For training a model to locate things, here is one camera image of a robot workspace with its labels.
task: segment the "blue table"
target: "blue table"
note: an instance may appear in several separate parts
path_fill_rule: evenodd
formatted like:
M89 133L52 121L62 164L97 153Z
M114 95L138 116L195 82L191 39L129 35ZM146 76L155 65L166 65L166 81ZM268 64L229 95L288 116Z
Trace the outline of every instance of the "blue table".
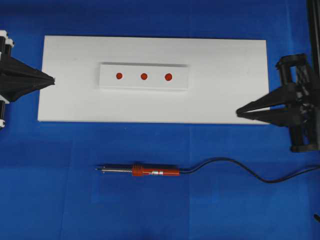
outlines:
M311 56L304 0L11 0L1 3L0 29L16 42L12 56L38 69L45 35L266 40L271 90L281 56ZM319 152L289 151L286 128L37 122L38 103L34 92L10 104L0 132L0 239L320 237L316 171L279 184L222 162L177 178L93 171L226 156L272 179L318 163Z

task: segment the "black wire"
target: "black wire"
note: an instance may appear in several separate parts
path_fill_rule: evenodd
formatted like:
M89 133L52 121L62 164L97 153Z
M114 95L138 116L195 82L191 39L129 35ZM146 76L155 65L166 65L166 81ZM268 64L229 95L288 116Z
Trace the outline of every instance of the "black wire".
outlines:
M306 170L299 170L299 171L296 171L292 174L289 174L287 176L284 176L284 177L280 177L278 179L273 179L273 180L266 180L264 178L262 178L261 176L259 176L258 174L256 174L254 171L252 171L250 168L248 168L247 166L245 166L244 164L242 164L241 162L238 162L237 160L234 160L232 158L228 158L228 157L214 157L214 158L209 158L207 161L201 163L200 165L198 166L195 166L193 168L190 168L190 169L180 169L180 173L181 174L192 174L194 173L195 171L199 170L200 168L202 168L203 166L207 165L207 164L210 164L210 163L213 163L213 162L230 162L230 163L234 163L236 165L238 165L239 167L245 169L246 171L248 171L251 175L253 175L254 177L256 177L258 180L260 180L261 182L264 182L266 184L276 184L276 183L281 183L281 182L284 182L286 180L289 180L291 178L294 178L296 176L299 176L301 174L305 174L305 173L308 173L308 172L311 172L313 170L317 170L317 169L320 169L320 165L316 165L312 168L309 168L309 169L306 169Z

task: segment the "white clip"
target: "white clip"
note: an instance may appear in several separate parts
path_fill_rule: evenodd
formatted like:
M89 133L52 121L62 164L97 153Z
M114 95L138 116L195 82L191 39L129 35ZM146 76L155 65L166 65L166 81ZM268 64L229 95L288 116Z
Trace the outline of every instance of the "white clip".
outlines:
M15 43L11 38L7 38L5 40L5 45L10 45L13 48L15 46Z
M5 37L5 39L8 38L8 33L6 30L0 30L0 37Z
M6 125L6 121L5 120L2 120L2 119L0 119L0 128L4 128L5 127L5 125Z

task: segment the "white block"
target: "white block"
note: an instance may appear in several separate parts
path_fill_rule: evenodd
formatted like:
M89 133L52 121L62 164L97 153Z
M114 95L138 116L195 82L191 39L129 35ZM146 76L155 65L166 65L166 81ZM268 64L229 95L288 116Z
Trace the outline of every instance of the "white block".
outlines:
M187 91L101 89L103 63L188 66ZM261 124L236 109L269 92L265 40L46 36L39 121Z
M188 67L130 63L101 64L99 85L107 89L186 91Z

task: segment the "white connector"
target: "white connector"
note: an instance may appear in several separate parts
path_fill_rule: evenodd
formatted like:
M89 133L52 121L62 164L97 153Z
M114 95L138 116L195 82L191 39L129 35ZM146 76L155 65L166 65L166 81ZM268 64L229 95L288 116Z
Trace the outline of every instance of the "white connector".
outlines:
M6 126L6 121L5 120L2 120L0 119L0 128L4 128Z
M5 45L10 45L13 48L15 46L15 43L11 38L7 38L5 40Z
M187 91L185 65L101 64L100 88Z
M6 30L0 30L0 37L5 37L6 39L8 38L8 33Z

